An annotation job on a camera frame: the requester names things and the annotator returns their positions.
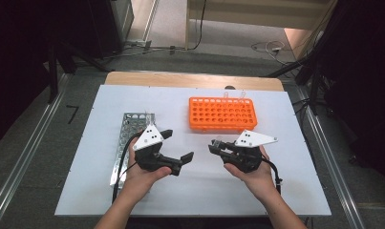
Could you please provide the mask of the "wooden table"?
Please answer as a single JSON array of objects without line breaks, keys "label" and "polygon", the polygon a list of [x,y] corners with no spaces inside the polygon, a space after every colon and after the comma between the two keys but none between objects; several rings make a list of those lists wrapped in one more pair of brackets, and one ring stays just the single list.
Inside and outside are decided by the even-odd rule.
[{"label": "wooden table", "polygon": [[277,78],[201,73],[111,72],[107,74],[105,84],[207,89],[232,86],[236,90],[273,92],[284,90],[282,82]]}]

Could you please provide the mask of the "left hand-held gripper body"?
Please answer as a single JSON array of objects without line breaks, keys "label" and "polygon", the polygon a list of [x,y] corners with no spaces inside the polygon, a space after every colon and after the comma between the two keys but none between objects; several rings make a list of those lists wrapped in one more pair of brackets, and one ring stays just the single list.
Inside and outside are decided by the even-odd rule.
[{"label": "left hand-held gripper body", "polygon": [[133,146],[135,161],[142,170],[154,172],[161,167],[168,167],[173,176],[178,176],[182,162],[160,153],[164,140],[155,125],[148,125]]}]

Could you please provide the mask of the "silver metal test tube rack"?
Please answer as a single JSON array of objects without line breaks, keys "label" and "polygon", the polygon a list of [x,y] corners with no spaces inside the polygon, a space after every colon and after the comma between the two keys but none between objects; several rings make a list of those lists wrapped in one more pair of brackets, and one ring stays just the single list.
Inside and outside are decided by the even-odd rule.
[{"label": "silver metal test tube rack", "polygon": [[125,170],[128,167],[128,149],[126,144],[132,135],[145,129],[150,124],[155,124],[154,114],[148,114],[145,118],[144,113],[125,113],[121,121],[120,132],[118,135],[118,145],[110,179],[110,185],[114,190],[120,190],[126,178]]}]

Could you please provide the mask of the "orange plastic test tube rack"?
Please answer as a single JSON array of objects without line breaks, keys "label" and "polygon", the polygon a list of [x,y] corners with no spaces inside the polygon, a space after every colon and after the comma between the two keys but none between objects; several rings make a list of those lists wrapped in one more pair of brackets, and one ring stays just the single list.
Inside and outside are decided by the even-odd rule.
[{"label": "orange plastic test tube rack", "polygon": [[190,97],[189,127],[200,131],[253,130],[257,116],[249,98]]}]

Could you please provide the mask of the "person's left hand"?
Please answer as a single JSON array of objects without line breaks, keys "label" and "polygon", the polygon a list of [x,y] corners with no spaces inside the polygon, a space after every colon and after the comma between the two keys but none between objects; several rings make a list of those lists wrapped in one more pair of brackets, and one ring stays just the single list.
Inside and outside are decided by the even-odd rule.
[{"label": "person's left hand", "polygon": [[138,139],[135,137],[128,147],[128,163],[132,167],[126,172],[126,179],[123,187],[115,200],[115,203],[121,205],[135,206],[144,198],[156,181],[171,174],[171,169],[168,167],[161,167],[154,172],[142,170],[135,161],[135,152],[133,150],[133,145],[137,140]]}]

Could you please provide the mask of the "white work board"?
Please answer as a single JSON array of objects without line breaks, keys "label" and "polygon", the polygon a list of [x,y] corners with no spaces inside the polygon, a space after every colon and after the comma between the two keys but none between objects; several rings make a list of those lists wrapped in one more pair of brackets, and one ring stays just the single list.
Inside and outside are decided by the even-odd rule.
[{"label": "white work board", "polygon": [[[134,208],[134,215],[156,217],[262,216],[264,207],[208,150],[216,133],[194,132],[188,123],[192,96],[224,91],[194,88],[100,86],[55,212],[59,216],[98,216],[112,202],[113,172],[121,122],[126,113],[153,113],[159,129],[170,129],[161,151],[180,157],[193,153],[178,176],[157,181]],[[285,92],[246,91],[257,114],[256,132],[276,137],[267,154],[282,179],[282,197],[300,216],[327,216],[331,210],[305,139]]]}]

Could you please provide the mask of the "aluminium floor rail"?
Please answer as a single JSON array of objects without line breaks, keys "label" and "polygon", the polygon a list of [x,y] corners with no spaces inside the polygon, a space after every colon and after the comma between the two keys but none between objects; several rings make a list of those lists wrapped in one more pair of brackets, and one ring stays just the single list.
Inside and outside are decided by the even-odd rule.
[{"label": "aluminium floor rail", "polygon": [[297,92],[299,97],[304,99],[307,103],[307,106],[304,108],[302,114],[306,117],[311,127],[312,134],[314,135],[318,149],[324,159],[330,178],[332,180],[335,193],[338,196],[341,207],[351,229],[366,229],[364,221],[353,199],[350,188],[342,174],[339,164],[337,163],[332,151],[332,147],[328,142],[326,134],[322,128],[319,116],[314,115],[310,108],[310,96],[308,95],[305,88],[298,87]]},{"label": "aluminium floor rail", "polygon": [[14,162],[11,170],[8,172],[8,176],[5,178],[5,181],[0,185],[0,221],[4,216],[23,176],[25,175],[44,134],[53,120],[53,116],[66,92],[67,85],[70,83],[72,78],[73,76],[67,73],[63,73],[60,76],[57,83],[60,91],[51,103],[46,104],[42,108],[41,116],[35,122],[30,138],[26,141],[25,146],[20,151],[19,157]]}]

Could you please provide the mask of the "light wooden furniture frame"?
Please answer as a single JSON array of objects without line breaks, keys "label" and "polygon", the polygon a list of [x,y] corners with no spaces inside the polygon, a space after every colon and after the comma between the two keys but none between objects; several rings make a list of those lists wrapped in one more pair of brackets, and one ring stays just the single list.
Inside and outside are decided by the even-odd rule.
[{"label": "light wooden furniture frame", "polygon": [[338,0],[186,0],[185,44],[191,19],[284,28],[299,56],[329,22]]}]

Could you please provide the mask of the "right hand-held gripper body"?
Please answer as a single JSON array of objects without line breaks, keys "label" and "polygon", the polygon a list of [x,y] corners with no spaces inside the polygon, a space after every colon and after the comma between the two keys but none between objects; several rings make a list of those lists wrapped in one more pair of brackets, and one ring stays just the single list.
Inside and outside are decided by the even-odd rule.
[{"label": "right hand-held gripper body", "polygon": [[250,173],[257,170],[262,162],[263,154],[260,147],[277,141],[278,138],[275,136],[244,130],[232,142],[235,145],[232,150],[223,150],[225,155],[221,156],[221,159],[224,163],[233,164],[244,173]]}]

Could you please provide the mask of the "grey cabinet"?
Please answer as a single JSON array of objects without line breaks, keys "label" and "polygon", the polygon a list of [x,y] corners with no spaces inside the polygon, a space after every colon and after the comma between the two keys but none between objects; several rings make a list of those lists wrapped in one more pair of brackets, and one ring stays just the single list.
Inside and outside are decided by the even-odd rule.
[{"label": "grey cabinet", "polygon": [[119,40],[124,43],[134,21],[132,2],[131,0],[111,0],[111,7],[118,28]]}]

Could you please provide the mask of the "black metal stand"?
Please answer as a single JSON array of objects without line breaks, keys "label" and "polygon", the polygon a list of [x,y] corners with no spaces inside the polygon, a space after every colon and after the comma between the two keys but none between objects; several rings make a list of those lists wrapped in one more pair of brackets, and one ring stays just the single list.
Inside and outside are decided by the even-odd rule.
[{"label": "black metal stand", "polygon": [[335,26],[334,22],[330,22],[338,0],[332,0],[327,11],[323,15],[319,24],[310,33],[309,37],[305,39],[308,48],[304,51],[301,58],[290,64],[284,64],[283,67],[267,77],[276,78],[292,70],[298,69],[299,73],[294,80],[298,86],[304,86],[310,83],[309,98],[305,100],[305,105],[310,107],[314,115],[317,115],[316,106],[318,90],[321,85],[321,52],[326,46],[329,37],[331,36],[330,29]]},{"label": "black metal stand", "polygon": [[73,45],[62,42],[54,41],[48,45],[48,58],[49,58],[49,81],[50,81],[50,97],[48,103],[51,104],[55,101],[58,95],[58,82],[57,82],[57,64],[60,64],[65,73],[75,73],[76,65],[73,60],[73,56],[77,56],[84,60],[86,63],[95,67],[96,69],[109,73],[111,69],[106,68],[102,64],[98,63],[87,53],[74,47]]}]

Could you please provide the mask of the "person's right hand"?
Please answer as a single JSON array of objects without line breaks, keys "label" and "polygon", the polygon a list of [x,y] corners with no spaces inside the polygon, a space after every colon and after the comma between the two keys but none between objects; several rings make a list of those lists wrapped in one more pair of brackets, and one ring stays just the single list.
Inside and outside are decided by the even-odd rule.
[{"label": "person's right hand", "polygon": [[264,205],[273,202],[279,195],[272,181],[271,168],[267,163],[262,162],[256,171],[246,174],[230,163],[226,163],[224,167],[230,174],[240,179]]}]

